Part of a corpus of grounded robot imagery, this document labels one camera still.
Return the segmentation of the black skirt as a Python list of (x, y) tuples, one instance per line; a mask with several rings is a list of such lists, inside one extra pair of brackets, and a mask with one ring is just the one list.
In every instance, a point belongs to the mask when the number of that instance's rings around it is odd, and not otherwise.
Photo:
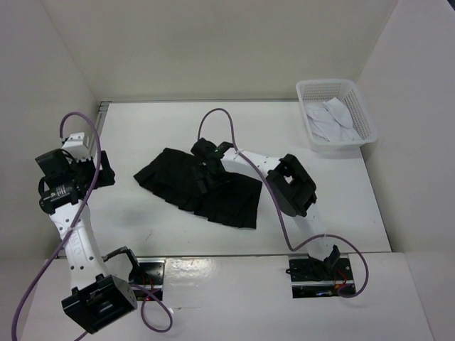
[(134, 179), (140, 187), (180, 210), (225, 226), (256, 229), (262, 183), (227, 172), (220, 185), (202, 193), (193, 174), (197, 165), (195, 156), (165, 148)]

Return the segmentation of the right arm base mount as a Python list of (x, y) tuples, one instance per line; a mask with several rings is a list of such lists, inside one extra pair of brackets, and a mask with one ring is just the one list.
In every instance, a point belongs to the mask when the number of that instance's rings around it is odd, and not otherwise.
[(342, 256), (327, 273), (307, 256), (290, 257), (285, 272), (291, 281), (293, 298), (337, 297), (338, 291), (351, 296), (357, 292), (347, 256)]

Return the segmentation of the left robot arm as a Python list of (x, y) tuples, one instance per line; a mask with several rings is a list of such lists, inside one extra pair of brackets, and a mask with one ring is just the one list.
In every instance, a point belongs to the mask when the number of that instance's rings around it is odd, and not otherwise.
[(95, 334), (137, 308), (131, 283), (141, 277), (141, 265), (131, 259), (107, 268), (92, 231), (85, 196), (114, 185), (114, 171), (106, 152), (95, 162), (76, 159), (58, 148), (36, 158), (44, 173), (38, 184), (39, 204), (54, 223), (70, 267), (71, 294), (62, 300), (64, 313), (85, 332)]

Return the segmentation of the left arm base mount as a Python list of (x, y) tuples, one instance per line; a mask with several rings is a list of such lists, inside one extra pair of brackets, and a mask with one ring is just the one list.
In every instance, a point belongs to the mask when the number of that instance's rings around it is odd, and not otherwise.
[(139, 257), (139, 268), (129, 273), (129, 282), (151, 291), (156, 298), (163, 299), (166, 260), (164, 258)]

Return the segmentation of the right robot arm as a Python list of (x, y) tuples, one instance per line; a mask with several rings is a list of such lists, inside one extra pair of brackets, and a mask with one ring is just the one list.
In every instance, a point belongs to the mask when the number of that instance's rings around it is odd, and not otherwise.
[(309, 239), (305, 247), (309, 265), (300, 276), (325, 281), (336, 271), (338, 247), (328, 240), (316, 204), (316, 184), (296, 156), (263, 156), (238, 149), (230, 142), (220, 145), (200, 138), (191, 153), (200, 160), (195, 176), (204, 192), (228, 182), (229, 175), (246, 175), (260, 180), (269, 192), (279, 216), (291, 217)]

